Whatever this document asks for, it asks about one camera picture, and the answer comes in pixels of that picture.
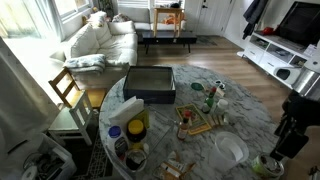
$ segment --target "black box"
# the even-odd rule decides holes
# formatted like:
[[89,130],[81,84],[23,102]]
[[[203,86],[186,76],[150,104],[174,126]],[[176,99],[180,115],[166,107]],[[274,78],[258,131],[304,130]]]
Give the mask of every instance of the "black box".
[[146,104],[173,104],[176,98],[171,67],[131,66],[123,86],[125,100],[136,96]]

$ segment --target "white cabinet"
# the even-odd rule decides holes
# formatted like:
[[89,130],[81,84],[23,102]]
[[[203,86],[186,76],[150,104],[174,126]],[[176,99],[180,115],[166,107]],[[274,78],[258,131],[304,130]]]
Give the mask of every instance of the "white cabinet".
[[246,49],[244,50],[244,55],[247,56],[251,61],[258,64],[263,55],[263,52],[264,51],[259,47],[249,43]]
[[245,48],[244,55],[268,74],[291,87],[277,77],[274,71],[279,67],[301,68],[310,59],[303,52],[304,49],[279,36],[263,36],[261,32],[254,32]]
[[263,54],[258,65],[269,74],[273,74],[274,70],[277,67],[292,67],[291,65],[274,58],[271,54],[268,53]]

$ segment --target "jar lid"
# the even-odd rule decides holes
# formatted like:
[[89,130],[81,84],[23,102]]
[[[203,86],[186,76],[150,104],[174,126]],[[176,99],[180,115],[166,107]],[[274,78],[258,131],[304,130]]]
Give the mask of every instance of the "jar lid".
[[226,100],[224,100],[224,99],[220,99],[220,100],[218,101],[218,106],[221,107],[221,108],[223,108],[223,109],[227,109],[228,104],[229,104],[228,101],[226,101]]
[[128,125],[131,134],[140,134],[143,131],[143,123],[140,120],[132,120]]
[[121,129],[119,126],[112,126],[109,131],[108,134],[111,138],[117,138],[120,136],[121,134]]
[[211,88],[211,92],[216,92],[217,91],[217,88],[216,87],[212,87]]
[[187,118],[191,117],[191,111],[190,110],[185,110],[184,111],[184,117],[187,117]]

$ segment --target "patterned rug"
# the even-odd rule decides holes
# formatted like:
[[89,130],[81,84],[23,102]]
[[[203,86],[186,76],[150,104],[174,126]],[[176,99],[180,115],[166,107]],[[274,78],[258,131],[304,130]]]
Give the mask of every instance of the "patterned rug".
[[66,140],[65,148],[72,154],[77,166],[77,171],[71,179],[93,180],[112,176],[112,164],[104,151],[97,125],[89,124],[87,131],[92,146],[87,146],[83,139]]
[[203,36],[203,35],[197,35],[197,45],[213,45],[217,46],[217,43],[213,41],[215,36]]

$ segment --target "doorway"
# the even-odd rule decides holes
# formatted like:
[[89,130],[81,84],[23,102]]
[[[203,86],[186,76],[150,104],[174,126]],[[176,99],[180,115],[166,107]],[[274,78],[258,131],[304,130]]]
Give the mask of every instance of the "doorway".
[[235,0],[202,0],[198,9],[197,35],[222,36]]

